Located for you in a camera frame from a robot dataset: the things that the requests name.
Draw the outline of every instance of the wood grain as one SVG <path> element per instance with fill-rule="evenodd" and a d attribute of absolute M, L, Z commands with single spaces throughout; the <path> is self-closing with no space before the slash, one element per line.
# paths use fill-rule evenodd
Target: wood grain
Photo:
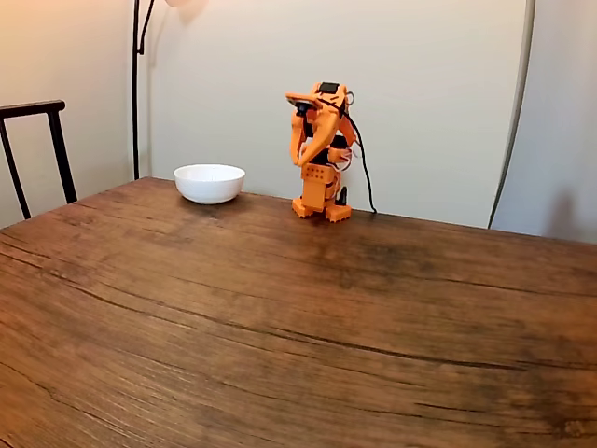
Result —
<path fill-rule="evenodd" d="M 143 179 L 0 232 L 0 447 L 597 446 L 597 247 Z"/>

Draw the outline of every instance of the floor lamp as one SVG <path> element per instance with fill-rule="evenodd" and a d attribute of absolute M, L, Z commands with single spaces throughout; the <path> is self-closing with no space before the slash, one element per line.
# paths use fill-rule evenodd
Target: floor lamp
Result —
<path fill-rule="evenodd" d="M 165 0 L 171 7 L 181 7 L 189 0 Z M 146 50 L 146 33 L 151 12 L 155 0 L 150 0 L 147 9 L 146 20 L 143 24 L 141 37 L 139 38 L 139 14 L 141 9 L 140 0 L 134 0 L 134 12 L 132 22 L 132 164 L 134 169 L 134 180 L 139 178 L 139 91 L 138 91 L 138 73 L 139 56 L 143 56 Z"/>

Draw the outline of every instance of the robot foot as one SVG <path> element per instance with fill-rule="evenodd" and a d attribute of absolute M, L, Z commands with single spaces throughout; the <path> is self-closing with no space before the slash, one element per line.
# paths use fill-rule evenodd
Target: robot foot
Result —
<path fill-rule="evenodd" d="M 300 217 L 310 217 L 314 213 L 312 208 L 305 207 L 302 204 L 302 199 L 300 198 L 295 198 L 292 200 L 292 209 Z"/>
<path fill-rule="evenodd" d="M 326 217 L 329 222 L 338 222 L 351 217 L 352 212 L 350 205 L 329 205 L 326 208 Z"/>

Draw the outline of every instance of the orange 3d-printed part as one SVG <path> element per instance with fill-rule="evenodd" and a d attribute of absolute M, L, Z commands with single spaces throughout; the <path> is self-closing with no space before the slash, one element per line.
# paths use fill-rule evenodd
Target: orange 3d-printed part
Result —
<path fill-rule="evenodd" d="M 301 168 L 303 179 L 302 196 L 292 202 L 300 217 L 325 212 L 327 219 L 336 222 L 351 215 L 347 190 L 340 190 L 339 167 L 350 164 L 351 146 L 356 140 L 346 117 L 348 95 L 346 86 L 331 82 L 315 84 L 308 95 L 286 94 L 288 102 L 297 108 L 292 114 L 290 157 Z"/>

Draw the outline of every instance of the chair backrest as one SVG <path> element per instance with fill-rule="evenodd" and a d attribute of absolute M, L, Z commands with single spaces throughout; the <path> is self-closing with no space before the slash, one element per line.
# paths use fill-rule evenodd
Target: chair backrest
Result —
<path fill-rule="evenodd" d="M 28 105 L 8 105 L 0 107 L 0 138 L 2 139 L 2 146 L 7 155 L 8 169 L 12 177 L 12 183 L 15 186 L 15 192 L 21 205 L 22 215 L 25 219 L 31 217 L 29 207 L 25 199 L 25 194 L 22 190 L 19 173 L 17 173 L 17 165 L 12 157 L 12 150 L 8 142 L 7 126 L 5 119 L 14 119 L 17 117 L 27 117 L 30 115 L 48 114 L 49 130 L 52 135 L 52 143 L 54 144 L 54 153 L 56 154 L 56 162 L 58 163 L 58 171 L 62 181 L 62 189 L 64 190 L 64 197 L 67 203 L 76 201 L 75 184 L 73 183 L 73 175 L 66 156 L 66 146 L 64 144 L 64 136 L 62 135 L 62 127 L 60 124 L 60 111 L 64 110 L 66 104 L 64 101 L 46 101 L 44 103 L 31 103 Z"/>

